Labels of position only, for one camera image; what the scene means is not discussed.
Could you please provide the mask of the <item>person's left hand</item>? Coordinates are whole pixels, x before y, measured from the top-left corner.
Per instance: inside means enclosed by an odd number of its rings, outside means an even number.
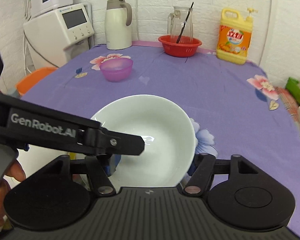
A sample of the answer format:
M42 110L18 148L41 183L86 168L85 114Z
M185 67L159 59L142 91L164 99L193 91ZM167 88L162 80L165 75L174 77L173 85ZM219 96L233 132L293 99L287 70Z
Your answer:
M14 163L11 165L10 169L6 172L6 175L14 178L19 182L22 182L26 179L26 174L17 160L15 160ZM5 211L3 202L6 194L8 193L8 191L10 191L10 189L11 188L8 182L5 179L3 179L0 183L0 227L2 227L5 224Z

